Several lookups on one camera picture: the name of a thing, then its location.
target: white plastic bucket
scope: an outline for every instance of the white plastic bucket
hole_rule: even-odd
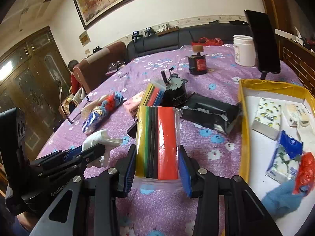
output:
[[[256,51],[251,36],[234,36],[235,62],[241,66],[252,67],[256,64]]]

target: brick pattern panel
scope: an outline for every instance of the brick pattern panel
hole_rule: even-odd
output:
[[[283,62],[296,73],[304,87],[315,96],[315,71],[285,47],[283,47]]]

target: brown cap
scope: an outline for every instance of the brown cap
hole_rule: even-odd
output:
[[[203,51],[204,51],[204,47],[202,45],[193,46],[193,52],[197,53],[197,52],[203,52]]]

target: brown sofa armrest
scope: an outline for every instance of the brown sofa armrest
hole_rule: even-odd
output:
[[[116,42],[83,59],[74,67],[73,74],[86,92],[90,93],[109,78],[106,73],[111,63],[126,59],[126,45],[123,42]]]

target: table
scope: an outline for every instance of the table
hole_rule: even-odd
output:
[[[103,82],[97,89],[89,93],[90,100],[113,91],[121,91],[124,98],[129,99],[144,90],[150,79],[161,78],[160,71],[175,67],[174,72],[186,78],[188,94],[199,93],[209,98],[237,104],[238,82],[240,79],[260,78],[256,67],[242,67],[235,63],[233,45],[209,46],[204,48],[207,54],[205,75],[194,76],[189,73],[187,63],[180,61],[179,50],[157,53],[137,58],[118,73]],[[282,61],[279,75],[268,74],[267,79],[285,81],[301,85],[297,75]],[[70,115],[74,119],[86,104],[83,101]],[[201,167],[215,175],[231,178],[239,171],[241,154],[241,130],[236,127],[229,136],[204,128],[200,125],[181,119],[181,143],[189,157],[195,158]],[[83,119],[77,117],[74,124],[65,121],[54,136],[46,143],[39,157],[57,150],[66,150],[82,145],[87,137],[82,133]],[[135,139],[131,139],[126,130],[133,124],[133,118],[123,106],[119,107],[99,129],[107,129],[112,137],[120,137],[123,143],[111,151],[108,167],[124,157]],[[86,178],[99,175],[106,168],[86,169]],[[197,199],[189,199],[182,190],[167,192],[163,190],[148,191],[132,189],[126,199],[117,198],[117,212],[121,235],[192,235],[196,217]],[[220,231],[224,228],[224,202],[220,200]]]

